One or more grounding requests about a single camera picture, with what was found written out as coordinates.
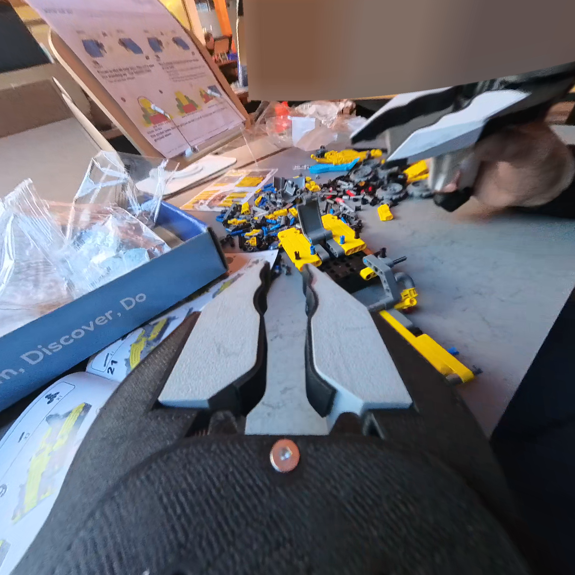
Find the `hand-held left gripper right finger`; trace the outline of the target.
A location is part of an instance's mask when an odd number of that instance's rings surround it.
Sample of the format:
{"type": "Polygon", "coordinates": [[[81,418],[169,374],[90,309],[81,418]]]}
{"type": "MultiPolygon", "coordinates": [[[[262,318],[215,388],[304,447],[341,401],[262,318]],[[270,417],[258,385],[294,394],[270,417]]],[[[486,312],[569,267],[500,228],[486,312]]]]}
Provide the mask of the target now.
{"type": "Polygon", "coordinates": [[[318,268],[304,266],[306,396],[336,420],[406,410],[413,400],[367,307],[318,268]]]}

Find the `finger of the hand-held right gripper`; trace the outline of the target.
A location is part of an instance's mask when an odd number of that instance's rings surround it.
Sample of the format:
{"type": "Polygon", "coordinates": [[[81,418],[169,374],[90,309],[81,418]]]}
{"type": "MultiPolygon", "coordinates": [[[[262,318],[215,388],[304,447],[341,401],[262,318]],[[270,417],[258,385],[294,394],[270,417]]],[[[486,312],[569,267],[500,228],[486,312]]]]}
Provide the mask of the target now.
{"type": "Polygon", "coordinates": [[[482,93],[465,108],[447,113],[435,123],[415,130],[389,152],[386,162],[416,162],[470,148],[490,119],[528,96],[528,92],[521,90],[482,93]]]}
{"type": "Polygon", "coordinates": [[[389,100],[351,135],[352,145],[401,145],[421,128],[435,124],[470,93],[469,87],[402,93],[389,100]]]}

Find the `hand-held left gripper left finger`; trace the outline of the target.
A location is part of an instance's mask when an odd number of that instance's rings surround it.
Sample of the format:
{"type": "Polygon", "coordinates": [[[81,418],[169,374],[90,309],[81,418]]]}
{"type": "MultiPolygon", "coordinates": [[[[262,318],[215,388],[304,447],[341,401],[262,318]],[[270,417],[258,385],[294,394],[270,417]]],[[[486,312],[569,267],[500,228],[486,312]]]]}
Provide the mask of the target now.
{"type": "Polygon", "coordinates": [[[254,263],[205,305],[158,397],[163,406],[247,416],[262,399],[270,277],[270,263],[254,263]]]}

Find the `yellow black building-block vehicle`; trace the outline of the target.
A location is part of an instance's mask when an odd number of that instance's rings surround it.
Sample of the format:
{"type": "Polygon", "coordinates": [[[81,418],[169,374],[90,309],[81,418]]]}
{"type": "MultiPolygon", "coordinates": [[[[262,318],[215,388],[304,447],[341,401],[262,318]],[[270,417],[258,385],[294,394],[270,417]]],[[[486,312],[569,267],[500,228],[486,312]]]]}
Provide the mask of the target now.
{"type": "Polygon", "coordinates": [[[290,225],[279,229],[279,245],[298,271],[303,272],[306,265],[315,267],[351,295],[379,284],[379,297],[368,303],[369,310],[377,312],[436,371],[455,385],[482,373],[477,366],[465,366],[457,349],[445,349],[407,317],[406,312],[418,305],[419,294],[412,277],[395,270],[405,256],[389,258],[386,248],[368,252],[361,228],[349,224],[351,214],[321,214],[315,198],[306,198],[282,215],[290,216],[290,225]]]}

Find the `white instruction booklet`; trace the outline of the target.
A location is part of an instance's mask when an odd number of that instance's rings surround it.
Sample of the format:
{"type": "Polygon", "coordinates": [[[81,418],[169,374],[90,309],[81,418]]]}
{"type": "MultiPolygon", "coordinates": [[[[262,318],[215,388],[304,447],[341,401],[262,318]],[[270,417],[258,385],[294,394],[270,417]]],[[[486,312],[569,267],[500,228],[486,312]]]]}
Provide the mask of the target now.
{"type": "Polygon", "coordinates": [[[61,377],[24,410],[1,438],[1,574],[10,574],[46,522],[65,476],[97,414],[120,383],[183,320],[278,250],[232,254],[231,272],[190,301],[111,343],[84,371],[61,377]]]}

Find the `person's right forearm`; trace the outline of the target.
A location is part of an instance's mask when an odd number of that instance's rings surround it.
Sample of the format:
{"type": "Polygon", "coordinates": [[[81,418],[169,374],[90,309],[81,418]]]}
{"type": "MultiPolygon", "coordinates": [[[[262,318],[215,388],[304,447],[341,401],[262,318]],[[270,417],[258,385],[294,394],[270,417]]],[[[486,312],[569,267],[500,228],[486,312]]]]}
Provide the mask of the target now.
{"type": "Polygon", "coordinates": [[[515,207],[515,212],[536,214],[540,216],[553,217],[559,219],[574,219],[574,180],[557,197],[547,204],[533,207],[515,207]]]}

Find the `person's right hand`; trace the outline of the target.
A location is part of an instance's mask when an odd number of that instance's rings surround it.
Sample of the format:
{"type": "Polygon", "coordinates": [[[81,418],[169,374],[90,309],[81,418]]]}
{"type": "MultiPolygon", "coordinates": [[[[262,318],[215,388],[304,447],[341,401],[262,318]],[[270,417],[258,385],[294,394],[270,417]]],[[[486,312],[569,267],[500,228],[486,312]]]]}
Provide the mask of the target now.
{"type": "Polygon", "coordinates": [[[479,163],[472,197],[492,210],[557,198],[574,179],[574,153],[544,121],[507,126],[473,148],[479,163]]]}

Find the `blue cardboard box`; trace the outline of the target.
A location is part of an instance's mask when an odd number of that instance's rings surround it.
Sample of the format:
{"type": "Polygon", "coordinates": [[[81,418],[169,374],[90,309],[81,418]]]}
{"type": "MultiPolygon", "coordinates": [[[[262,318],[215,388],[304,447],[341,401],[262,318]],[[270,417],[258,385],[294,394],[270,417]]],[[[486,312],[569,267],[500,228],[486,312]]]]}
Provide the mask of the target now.
{"type": "Polygon", "coordinates": [[[162,202],[158,223],[183,242],[1,337],[1,410],[11,407],[227,270],[212,228],[162,202]]]}

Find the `clear plastic bag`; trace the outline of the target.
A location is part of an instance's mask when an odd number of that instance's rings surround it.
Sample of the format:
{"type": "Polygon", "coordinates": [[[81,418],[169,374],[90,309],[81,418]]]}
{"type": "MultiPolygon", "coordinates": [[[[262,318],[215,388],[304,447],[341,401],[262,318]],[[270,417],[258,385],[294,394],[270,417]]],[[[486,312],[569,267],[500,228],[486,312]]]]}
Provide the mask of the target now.
{"type": "Polygon", "coordinates": [[[154,229],[173,176],[167,159],[101,151],[69,201],[31,179],[1,199],[1,336],[167,253],[154,229]]]}
{"type": "Polygon", "coordinates": [[[278,148],[314,151],[333,142],[348,143],[365,122],[350,100],[320,100],[295,106],[270,102],[255,126],[278,148]]]}

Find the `blue brick separator tool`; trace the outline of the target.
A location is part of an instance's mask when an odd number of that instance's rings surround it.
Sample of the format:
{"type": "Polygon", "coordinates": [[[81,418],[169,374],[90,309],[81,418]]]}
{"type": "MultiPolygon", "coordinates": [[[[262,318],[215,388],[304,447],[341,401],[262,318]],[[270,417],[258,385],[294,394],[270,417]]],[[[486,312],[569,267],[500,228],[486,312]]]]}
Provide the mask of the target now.
{"type": "Polygon", "coordinates": [[[339,172],[347,173],[353,168],[355,168],[355,166],[360,162],[361,161],[359,160],[359,158],[356,158],[351,162],[342,164],[318,163],[313,166],[310,166],[308,170],[313,175],[332,174],[339,172]]]}

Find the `pile of building-block parts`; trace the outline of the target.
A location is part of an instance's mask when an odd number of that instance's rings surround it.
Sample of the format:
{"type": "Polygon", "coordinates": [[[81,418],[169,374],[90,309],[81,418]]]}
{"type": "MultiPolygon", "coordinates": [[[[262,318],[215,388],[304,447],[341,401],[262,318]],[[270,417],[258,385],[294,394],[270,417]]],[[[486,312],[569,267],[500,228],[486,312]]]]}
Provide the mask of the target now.
{"type": "MultiPolygon", "coordinates": [[[[352,227],[359,226],[361,234],[361,211],[387,204],[377,197],[377,190],[381,186],[399,182],[407,187],[413,181],[428,179],[426,161],[388,167],[384,153],[379,148],[364,151],[347,148],[337,151],[321,146],[311,155],[313,163],[310,166],[318,163],[348,163],[356,158],[361,161],[357,165],[378,162],[377,175],[368,181],[355,183],[349,180],[349,172],[313,175],[307,170],[309,175],[274,178],[272,183],[267,183],[256,192],[254,199],[221,210],[216,218],[224,228],[224,235],[219,238],[220,245],[232,248],[238,246],[245,252],[278,248],[279,229],[290,225],[290,216],[282,215],[282,211],[295,208],[308,197],[319,201],[321,214],[351,214],[349,224],[352,227]]],[[[389,204],[391,210],[397,204],[389,204]]]]}

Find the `yellow sticker sheet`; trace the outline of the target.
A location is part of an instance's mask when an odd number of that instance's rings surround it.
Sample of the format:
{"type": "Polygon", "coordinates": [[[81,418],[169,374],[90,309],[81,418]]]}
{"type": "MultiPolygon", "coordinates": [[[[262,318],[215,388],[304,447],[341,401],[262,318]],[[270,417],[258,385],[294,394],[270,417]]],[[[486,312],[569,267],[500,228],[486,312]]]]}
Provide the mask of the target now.
{"type": "Polygon", "coordinates": [[[273,181],[277,169],[229,170],[207,184],[197,195],[185,202],[183,211],[219,212],[233,204],[243,205],[256,192],[273,181]]]}

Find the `white stand base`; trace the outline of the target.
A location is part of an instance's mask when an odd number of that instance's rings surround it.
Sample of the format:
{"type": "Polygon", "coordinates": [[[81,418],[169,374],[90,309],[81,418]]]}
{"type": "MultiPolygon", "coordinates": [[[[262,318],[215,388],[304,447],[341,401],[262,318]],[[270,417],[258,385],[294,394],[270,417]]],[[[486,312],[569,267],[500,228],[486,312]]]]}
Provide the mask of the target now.
{"type": "Polygon", "coordinates": [[[172,196],[207,181],[232,167],[236,162],[237,159],[233,156],[209,154],[187,167],[176,170],[151,169],[147,178],[136,182],[136,187],[144,193],[162,193],[162,197],[172,196]]]}

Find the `person's dark clothing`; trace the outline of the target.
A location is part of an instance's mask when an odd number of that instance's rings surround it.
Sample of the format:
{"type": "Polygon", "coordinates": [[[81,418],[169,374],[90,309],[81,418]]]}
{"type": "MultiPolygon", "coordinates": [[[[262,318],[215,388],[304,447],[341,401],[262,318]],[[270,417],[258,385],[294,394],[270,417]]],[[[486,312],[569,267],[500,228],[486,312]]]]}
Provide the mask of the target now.
{"type": "Polygon", "coordinates": [[[574,574],[574,292],[491,445],[540,550],[545,574],[574,574]]]}

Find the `printed instruction sheet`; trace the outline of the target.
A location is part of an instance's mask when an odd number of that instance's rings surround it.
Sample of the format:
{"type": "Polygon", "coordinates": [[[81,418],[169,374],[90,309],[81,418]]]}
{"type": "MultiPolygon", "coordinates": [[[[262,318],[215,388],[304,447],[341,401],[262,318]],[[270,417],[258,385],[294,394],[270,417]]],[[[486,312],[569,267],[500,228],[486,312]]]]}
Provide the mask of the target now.
{"type": "Polygon", "coordinates": [[[216,144],[248,116],[204,46],[160,1],[28,1],[135,128],[144,155],[216,144]]]}

